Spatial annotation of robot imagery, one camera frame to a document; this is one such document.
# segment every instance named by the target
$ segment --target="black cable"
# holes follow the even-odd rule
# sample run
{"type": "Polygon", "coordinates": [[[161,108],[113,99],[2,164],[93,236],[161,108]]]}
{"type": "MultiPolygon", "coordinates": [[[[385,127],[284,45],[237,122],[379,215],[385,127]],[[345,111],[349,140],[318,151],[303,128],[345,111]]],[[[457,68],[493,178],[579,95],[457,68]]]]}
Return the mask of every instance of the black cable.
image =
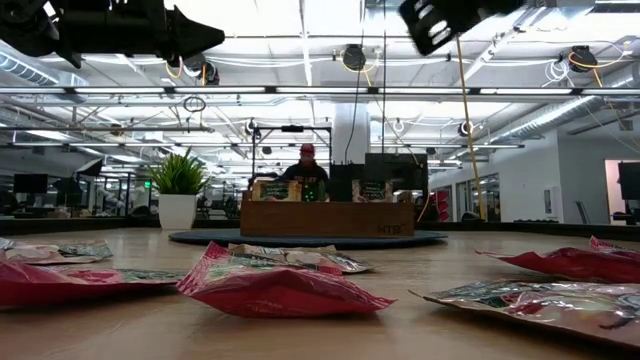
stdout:
{"type": "MultiPolygon", "coordinates": [[[[362,57],[364,57],[364,19],[365,19],[365,9],[362,8],[362,35],[360,35],[360,50],[362,51],[362,57]]],[[[351,146],[351,140],[353,140],[353,133],[356,130],[356,116],[358,114],[358,94],[360,93],[360,74],[362,71],[358,71],[358,78],[356,80],[356,97],[354,100],[353,107],[353,121],[351,122],[351,134],[349,135],[349,141],[347,141],[347,147],[344,149],[344,164],[347,165],[347,154],[349,153],[349,147],[351,146]]]]}

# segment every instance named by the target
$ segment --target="white pillar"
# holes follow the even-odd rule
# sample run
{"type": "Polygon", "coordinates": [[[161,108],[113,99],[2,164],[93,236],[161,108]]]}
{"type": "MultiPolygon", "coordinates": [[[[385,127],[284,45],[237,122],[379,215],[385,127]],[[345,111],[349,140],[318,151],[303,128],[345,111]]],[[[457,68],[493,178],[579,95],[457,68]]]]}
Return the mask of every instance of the white pillar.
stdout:
{"type": "Polygon", "coordinates": [[[333,155],[331,159],[335,164],[340,165],[349,162],[364,164],[364,155],[369,152],[370,119],[366,103],[357,105],[353,103],[338,103],[335,105],[332,134],[333,155]]]}

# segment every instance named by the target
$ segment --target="green plant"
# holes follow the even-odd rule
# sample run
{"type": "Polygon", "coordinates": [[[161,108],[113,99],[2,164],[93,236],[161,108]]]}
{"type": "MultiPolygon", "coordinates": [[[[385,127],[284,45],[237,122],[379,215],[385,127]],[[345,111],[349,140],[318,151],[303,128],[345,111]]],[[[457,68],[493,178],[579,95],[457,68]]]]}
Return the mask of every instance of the green plant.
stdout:
{"type": "Polygon", "coordinates": [[[169,154],[159,168],[149,169],[153,186],[160,194],[197,195],[209,182],[204,164],[182,155],[169,154]]]}

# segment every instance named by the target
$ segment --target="product package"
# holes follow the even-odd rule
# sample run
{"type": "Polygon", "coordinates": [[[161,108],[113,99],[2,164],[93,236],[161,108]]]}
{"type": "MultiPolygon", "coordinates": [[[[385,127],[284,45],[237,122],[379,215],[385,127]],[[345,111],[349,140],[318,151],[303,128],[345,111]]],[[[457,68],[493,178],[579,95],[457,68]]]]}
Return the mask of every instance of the product package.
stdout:
{"type": "Polygon", "coordinates": [[[517,256],[476,251],[506,263],[570,280],[640,283],[640,254],[591,239],[593,250],[561,248],[546,254],[533,251],[517,256]]]}
{"type": "Polygon", "coordinates": [[[373,269],[373,266],[366,262],[354,260],[345,254],[339,253],[335,246],[288,249],[230,244],[229,251],[231,254],[268,257],[281,262],[283,265],[299,265],[313,270],[322,271],[323,268],[335,268],[343,274],[355,274],[373,269]]]}
{"type": "Polygon", "coordinates": [[[269,257],[232,254],[215,243],[177,287],[211,307],[243,317],[372,313],[395,301],[369,294],[335,268],[315,271],[283,265],[269,257]]]}
{"type": "Polygon", "coordinates": [[[640,347],[638,284],[478,282],[421,297],[446,306],[640,347]]]}
{"type": "Polygon", "coordinates": [[[184,274],[0,262],[0,307],[58,305],[177,283],[184,274]]]}
{"type": "Polygon", "coordinates": [[[0,239],[4,260],[31,265],[86,264],[113,256],[103,240],[31,244],[0,239]]]}

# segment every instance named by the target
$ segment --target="white planter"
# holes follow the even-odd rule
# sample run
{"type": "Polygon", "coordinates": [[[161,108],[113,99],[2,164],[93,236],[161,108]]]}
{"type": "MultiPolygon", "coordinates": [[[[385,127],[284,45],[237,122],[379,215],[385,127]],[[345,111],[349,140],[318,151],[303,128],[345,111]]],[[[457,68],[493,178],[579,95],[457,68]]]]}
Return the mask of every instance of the white planter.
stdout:
{"type": "Polygon", "coordinates": [[[191,230],[196,219],[196,196],[161,194],[158,215],[162,230],[191,230]]]}

